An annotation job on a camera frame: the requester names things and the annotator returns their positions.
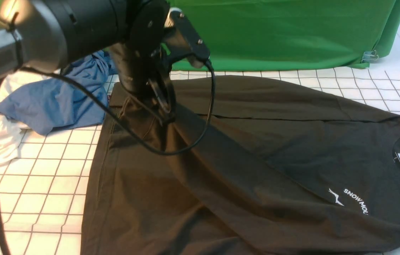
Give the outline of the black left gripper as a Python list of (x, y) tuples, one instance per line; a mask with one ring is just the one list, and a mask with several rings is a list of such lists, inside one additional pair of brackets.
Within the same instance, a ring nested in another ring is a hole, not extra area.
[(118, 41), (109, 48), (119, 81), (134, 100), (156, 103), (160, 125), (175, 121), (176, 95), (161, 43), (170, 5), (165, 0), (112, 0)]

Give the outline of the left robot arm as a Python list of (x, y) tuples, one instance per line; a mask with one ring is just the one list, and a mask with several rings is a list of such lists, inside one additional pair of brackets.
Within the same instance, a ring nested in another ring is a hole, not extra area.
[(175, 95), (154, 56), (169, 15), (164, 0), (4, 0), (0, 7), (0, 82), (18, 70), (68, 82), (110, 111), (78, 82), (53, 72), (111, 47), (122, 83), (160, 123), (170, 123)]

